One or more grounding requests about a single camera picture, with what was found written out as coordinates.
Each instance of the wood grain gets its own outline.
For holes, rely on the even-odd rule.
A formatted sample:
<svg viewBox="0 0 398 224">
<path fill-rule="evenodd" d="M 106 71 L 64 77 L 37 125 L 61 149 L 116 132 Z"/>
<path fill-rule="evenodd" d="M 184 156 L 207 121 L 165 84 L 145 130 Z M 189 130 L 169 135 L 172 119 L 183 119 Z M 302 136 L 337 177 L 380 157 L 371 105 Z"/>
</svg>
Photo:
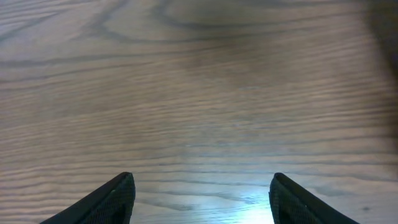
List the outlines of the wood grain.
<svg viewBox="0 0 398 224">
<path fill-rule="evenodd" d="M 369 27 L 388 7 L 2 0 L 0 223 L 38 223 L 122 171 L 135 224 L 272 223 L 275 172 L 398 223 L 397 83 Z"/>
</svg>

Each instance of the brown wooden tabletop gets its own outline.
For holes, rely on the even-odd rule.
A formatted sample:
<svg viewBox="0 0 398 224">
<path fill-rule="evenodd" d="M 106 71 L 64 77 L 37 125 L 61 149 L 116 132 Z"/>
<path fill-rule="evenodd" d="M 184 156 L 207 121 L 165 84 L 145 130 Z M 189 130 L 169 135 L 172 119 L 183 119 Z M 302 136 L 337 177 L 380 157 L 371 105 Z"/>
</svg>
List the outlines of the brown wooden tabletop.
<svg viewBox="0 0 398 224">
<path fill-rule="evenodd" d="M 394 72 L 355 0 L 1 0 L 0 223 L 122 171 L 134 224 L 273 223 L 283 172 L 398 223 Z"/>
</svg>

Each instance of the wood grain pattern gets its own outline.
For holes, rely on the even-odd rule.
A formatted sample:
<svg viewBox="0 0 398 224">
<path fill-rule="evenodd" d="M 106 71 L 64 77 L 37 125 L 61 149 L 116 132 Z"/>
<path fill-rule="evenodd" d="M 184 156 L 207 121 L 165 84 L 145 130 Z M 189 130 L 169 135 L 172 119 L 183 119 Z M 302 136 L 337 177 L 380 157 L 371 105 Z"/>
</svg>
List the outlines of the wood grain pattern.
<svg viewBox="0 0 398 224">
<path fill-rule="evenodd" d="M 272 223 L 275 172 L 398 223 L 397 86 L 370 7 L 2 0 L 0 223 L 38 223 L 122 171 L 135 224 Z"/>
</svg>

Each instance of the wooden table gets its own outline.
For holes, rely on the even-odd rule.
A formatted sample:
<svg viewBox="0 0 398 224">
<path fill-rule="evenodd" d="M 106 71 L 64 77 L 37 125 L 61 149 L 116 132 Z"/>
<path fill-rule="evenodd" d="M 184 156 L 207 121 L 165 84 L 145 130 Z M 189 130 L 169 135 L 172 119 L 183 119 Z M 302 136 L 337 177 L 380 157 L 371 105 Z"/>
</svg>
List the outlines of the wooden table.
<svg viewBox="0 0 398 224">
<path fill-rule="evenodd" d="M 0 223 L 122 171 L 132 223 L 273 223 L 283 172 L 398 223 L 397 85 L 349 0 L 1 0 Z"/>
</svg>

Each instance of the black plastic part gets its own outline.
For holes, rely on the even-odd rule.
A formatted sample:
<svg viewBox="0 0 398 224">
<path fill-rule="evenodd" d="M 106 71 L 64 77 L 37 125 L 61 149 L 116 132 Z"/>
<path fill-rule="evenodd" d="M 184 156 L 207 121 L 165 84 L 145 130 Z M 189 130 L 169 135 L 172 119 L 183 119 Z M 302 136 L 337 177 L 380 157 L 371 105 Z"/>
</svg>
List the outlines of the black plastic part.
<svg viewBox="0 0 398 224">
<path fill-rule="evenodd" d="M 281 173 L 271 182 L 269 198 L 275 224 L 358 224 Z"/>
<path fill-rule="evenodd" d="M 123 172 L 41 224 L 128 224 L 135 198 L 133 176 Z"/>
</svg>

